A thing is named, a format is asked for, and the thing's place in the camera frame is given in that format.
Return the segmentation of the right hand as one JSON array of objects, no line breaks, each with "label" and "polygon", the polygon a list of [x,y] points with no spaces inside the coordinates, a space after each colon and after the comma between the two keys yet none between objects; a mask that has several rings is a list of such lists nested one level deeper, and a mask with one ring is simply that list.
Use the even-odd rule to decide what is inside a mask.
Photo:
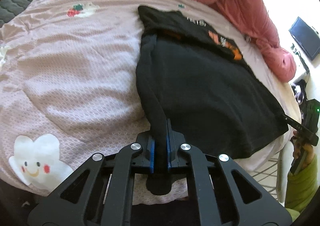
[{"label": "right hand", "polygon": [[297,175],[312,163],[315,153],[313,145],[311,145],[300,132],[294,131],[291,140],[293,142],[294,150],[290,173],[292,175]]}]

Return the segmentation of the green sleeved right forearm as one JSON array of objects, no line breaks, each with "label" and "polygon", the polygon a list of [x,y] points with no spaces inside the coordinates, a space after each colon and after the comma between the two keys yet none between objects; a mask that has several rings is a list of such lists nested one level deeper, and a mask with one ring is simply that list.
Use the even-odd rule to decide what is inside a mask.
[{"label": "green sleeved right forearm", "polygon": [[285,209],[295,221],[308,206],[318,189],[317,156],[312,162],[296,175],[287,176]]}]

